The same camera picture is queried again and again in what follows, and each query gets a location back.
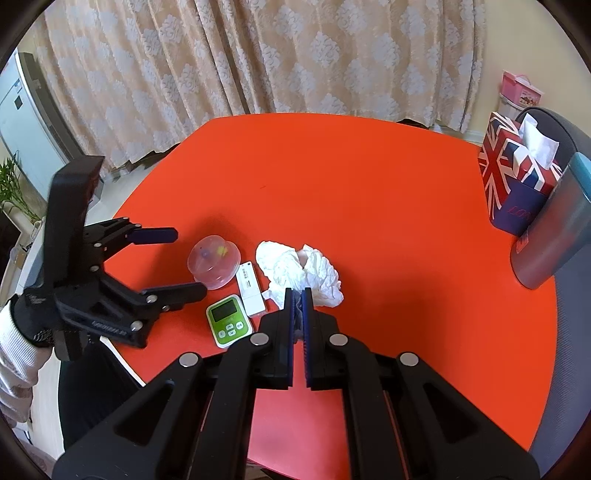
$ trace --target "tissue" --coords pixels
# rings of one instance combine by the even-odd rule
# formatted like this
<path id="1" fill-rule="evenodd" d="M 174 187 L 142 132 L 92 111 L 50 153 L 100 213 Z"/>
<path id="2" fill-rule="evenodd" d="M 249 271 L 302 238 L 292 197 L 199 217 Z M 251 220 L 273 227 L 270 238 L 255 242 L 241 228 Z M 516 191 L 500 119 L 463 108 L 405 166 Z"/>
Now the tissue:
<path id="1" fill-rule="evenodd" d="M 559 143 L 542 135 L 537 129 L 537 126 L 537 120 L 526 113 L 523 123 L 519 128 L 519 136 L 529 151 L 530 157 L 542 168 L 548 170 L 556 156 Z"/>
<path id="2" fill-rule="evenodd" d="M 339 273 L 322 252 L 308 245 L 295 248 L 276 242 L 261 242 L 256 248 L 256 263 L 270 280 L 265 299 L 272 299 L 283 308 L 285 289 L 312 289 L 314 305 L 336 307 L 343 301 Z"/>

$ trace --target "green plant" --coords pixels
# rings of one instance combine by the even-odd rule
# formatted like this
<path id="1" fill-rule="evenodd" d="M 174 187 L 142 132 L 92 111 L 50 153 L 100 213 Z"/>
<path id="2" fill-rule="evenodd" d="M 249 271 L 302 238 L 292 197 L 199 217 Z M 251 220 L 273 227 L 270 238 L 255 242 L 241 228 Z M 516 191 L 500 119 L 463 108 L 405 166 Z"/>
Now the green plant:
<path id="1" fill-rule="evenodd" d="M 40 218 L 29 208 L 22 196 L 21 186 L 18 182 L 19 167 L 12 157 L 8 157 L 0 165 L 0 207 L 4 208 L 6 202 L 12 203 L 22 213 L 29 217 L 31 223 Z"/>

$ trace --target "patterned curtain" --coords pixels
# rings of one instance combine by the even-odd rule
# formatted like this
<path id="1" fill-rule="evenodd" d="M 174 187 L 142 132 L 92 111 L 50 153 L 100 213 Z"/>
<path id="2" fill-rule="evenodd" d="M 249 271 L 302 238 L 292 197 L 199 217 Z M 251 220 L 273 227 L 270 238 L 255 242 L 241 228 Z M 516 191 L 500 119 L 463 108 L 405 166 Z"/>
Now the patterned curtain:
<path id="1" fill-rule="evenodd" d="M 74 136 L 115 168 L 224 115 L 465 131 L 485 10 L 483 0 L 57 0 L 33 29 Z"/>

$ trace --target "cardboard box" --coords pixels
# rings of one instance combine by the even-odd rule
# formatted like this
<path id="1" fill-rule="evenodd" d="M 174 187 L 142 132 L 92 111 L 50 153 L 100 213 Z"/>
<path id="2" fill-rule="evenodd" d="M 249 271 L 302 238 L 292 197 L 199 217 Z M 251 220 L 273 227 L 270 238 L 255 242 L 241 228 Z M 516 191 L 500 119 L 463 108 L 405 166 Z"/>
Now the cardboard box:
<path id="1" fill-rule="evenodd" d="M 562 175 L 558 164 L 546 170 L 531 158 L 519 137 L 519 124 L 496 112 L 489 119 L 478 162 L 491 223 L 518 236 Z"/>

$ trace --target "chair backrest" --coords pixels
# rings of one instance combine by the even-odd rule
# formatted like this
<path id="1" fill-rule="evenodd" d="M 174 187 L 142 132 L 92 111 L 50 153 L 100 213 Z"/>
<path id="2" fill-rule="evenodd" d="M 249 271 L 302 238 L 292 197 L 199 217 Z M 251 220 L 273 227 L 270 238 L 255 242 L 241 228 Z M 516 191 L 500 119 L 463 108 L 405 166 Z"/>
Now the chair backrest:
<path id="1" fill-rule="evenodd" d="M 538 121 L 538 130 L 543 135 L 560 143 L 556 160 L 562 168 L 568 165 L 572 156 L 577 152 L 591 158 L 591 138 L 566 118 L 552 110 L 533 106 L 523 110 L 517 116 L 516 121 L 521 123 L 526 114 L 530 114 Z"/>
<path id="2" fill-rule="evenodd" d="M 556 160 L 565 168 L 576 152 L 591 158 L 591 139 L 557 113 L 527 108 L 538 130 L 560 143 Z M 591 478 L 591 245 L 558 270 L 558 331 L 554 374 L 530 452 L 544 480 Z"/>

